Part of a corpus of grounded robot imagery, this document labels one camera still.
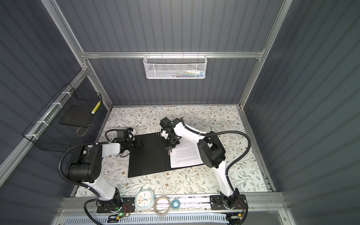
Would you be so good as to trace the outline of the white printed paper stack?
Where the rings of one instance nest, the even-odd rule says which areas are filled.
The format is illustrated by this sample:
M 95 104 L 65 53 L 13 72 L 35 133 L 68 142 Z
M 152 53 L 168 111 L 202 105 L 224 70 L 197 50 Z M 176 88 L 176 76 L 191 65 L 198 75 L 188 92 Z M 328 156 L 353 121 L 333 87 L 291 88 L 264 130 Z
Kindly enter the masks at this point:
M 197 144 L 185 139 L 180 139 L 180 144 L 176 145 L 170 153 L 170 166 L 172 169 L 193 167 L 203 165 Z

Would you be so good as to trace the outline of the blue folder black inside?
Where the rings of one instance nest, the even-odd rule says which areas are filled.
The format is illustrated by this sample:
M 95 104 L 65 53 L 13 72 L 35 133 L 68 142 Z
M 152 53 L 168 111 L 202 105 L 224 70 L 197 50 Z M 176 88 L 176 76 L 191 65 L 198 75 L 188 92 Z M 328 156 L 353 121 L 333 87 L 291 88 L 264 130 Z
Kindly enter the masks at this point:
M 137 138 L 143 142 L 143 146 L 130 154 L 127 174 L 129 178 L 185 168 L 171 168 L 172 151 L 165 149 L 162 141 L 164 138 L 160 133 L 139 135 Z

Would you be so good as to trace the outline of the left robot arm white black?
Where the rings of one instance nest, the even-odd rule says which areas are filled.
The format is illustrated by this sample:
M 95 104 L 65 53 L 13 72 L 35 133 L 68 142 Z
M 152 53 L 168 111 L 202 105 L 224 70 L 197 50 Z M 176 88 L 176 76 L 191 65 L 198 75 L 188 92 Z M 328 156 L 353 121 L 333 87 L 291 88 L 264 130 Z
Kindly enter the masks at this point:
M 131 213 L 131 207 L 123 202 L 119 190 L 111 185 L 101 174 L 102 159 L 112 155 L 125 157 L 124 152 L 140 148 L 143 144 L 135 136 L 133 128 L 110 129 L 105 132 L 105 142 L 79 144 L 66 150 L 58 164 L 60 177 L 68 183 L 84 187 L 96 195 L 87 200 L 83 209 L 87 217 L 100 225 L 88 211 L 87 204 L 105 207 L 115 218 L 122 218 Z

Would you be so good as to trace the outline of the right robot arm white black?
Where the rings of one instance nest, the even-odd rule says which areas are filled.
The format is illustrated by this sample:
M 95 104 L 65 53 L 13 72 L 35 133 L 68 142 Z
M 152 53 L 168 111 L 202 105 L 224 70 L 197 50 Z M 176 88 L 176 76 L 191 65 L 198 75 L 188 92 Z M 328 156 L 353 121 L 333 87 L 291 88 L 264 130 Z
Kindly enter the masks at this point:
M 238 161 L 243 159 L 250 151 L 251 140 L 247 134 L 236 130 L 227 130 L 221 132 L 202 132 L 187 125 L 183 118 L 176 118 L 173 121 L 167 117 L 160 121 L 161 132 L 164 137 L 163 143 L 167 151 L 170 151 L 180 144 L 180 139 L 185 138 L 197 145 L 200 158 L 207 167 L 212 168 L 220 186 L 221 201 L 219 202 L 227 209 L 240 206 L 240 216 L 234 218 L 229 216 L 231 225 L 241 225 L 248 217 L 248 202 L 246 197 L 240 194 L 240 191 L 231 183 L 229 169 Z M 237 134 L 246 138 L 246 150 L 237 157 L 228 166 L 226 165 L 226 150 L 220 141 L 220 135 Z

